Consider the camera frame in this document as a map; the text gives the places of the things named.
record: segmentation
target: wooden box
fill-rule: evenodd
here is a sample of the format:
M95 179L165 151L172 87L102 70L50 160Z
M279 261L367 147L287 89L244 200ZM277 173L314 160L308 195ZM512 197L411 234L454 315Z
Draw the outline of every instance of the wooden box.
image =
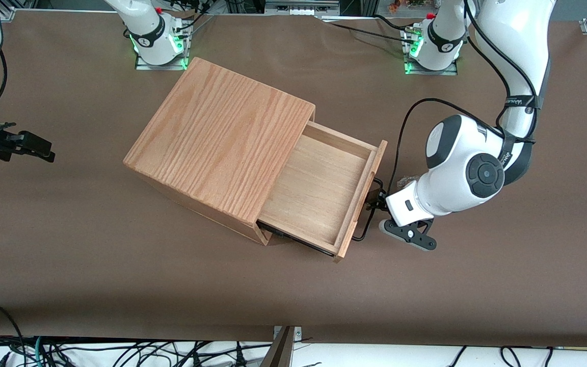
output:
M315 109L194 58L124 164L255 242L266 245L270 230L338 261L386 142L371 146L314 123Z

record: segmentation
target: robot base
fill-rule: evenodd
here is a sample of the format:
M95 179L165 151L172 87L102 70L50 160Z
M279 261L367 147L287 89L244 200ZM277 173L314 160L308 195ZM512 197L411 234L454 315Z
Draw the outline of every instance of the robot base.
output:
M191 26L192 22L189 19L175 19L177 28L187 28L186 30L173 34L174 36L184 36L184 39L174 40L175 46L182 49L182 52L175 56L172 61L163 65L152 65L144 61L137 50L135 50L135 70L187 70L187 65L189 65L189 49L192 47L192 32L194 28Z
M419 26L419 23L414 24L413 27L407 27L405 30L400 31L400 37L402 39L410 39L418 42L420 35L420 28L416 27ZM443 69L440 71L435 70L428 70L422 67L418 61L412 58L409 54L415 51L414 47L417 47L415 44L408 44L402 42L403 44L403 55L405 56L405 74L420 74L420 75L457 75L457 63L456 61L452 61L447 69Z

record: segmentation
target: open drawer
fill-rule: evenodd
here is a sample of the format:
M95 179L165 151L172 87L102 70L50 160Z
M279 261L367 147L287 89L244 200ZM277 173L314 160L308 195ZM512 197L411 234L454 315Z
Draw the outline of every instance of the open drawer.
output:
M378 148L308 122L259 214L258 225L340 260L385 147L384 140Z
M124 164L166 197L266 245L345 256L386 142L314 122L316 107L194 58Z

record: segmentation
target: brown table surface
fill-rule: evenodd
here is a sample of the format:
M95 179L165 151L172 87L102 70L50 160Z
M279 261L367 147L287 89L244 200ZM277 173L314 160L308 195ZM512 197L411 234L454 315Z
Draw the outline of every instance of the brown table surface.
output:
M374 20L351 25L395 35ZM422 252L377 230L332 259L263 247L189 212L121 161L180 76L135 71L116 14L18 12L5 24L0 119L54 144L56 162L0 162L0 305L28 335L587 346L587 36L552 23L552 77L533 165L485 205L439 218ZM192 56L316 104L316 121L389 141L406 110L446 98L493 121L494 72L469 46L459 76L405 75L398 42L304 16L220 16ZM454 111L414 112L399 175ZM362 219L357 233L363 228ZM0 333L13 330L0 317Z

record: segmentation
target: drawer front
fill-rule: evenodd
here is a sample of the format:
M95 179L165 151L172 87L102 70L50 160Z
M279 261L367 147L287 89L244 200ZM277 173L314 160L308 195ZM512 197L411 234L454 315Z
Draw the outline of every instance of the drawer front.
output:
M308 122L259 222L341 260L385 147Z

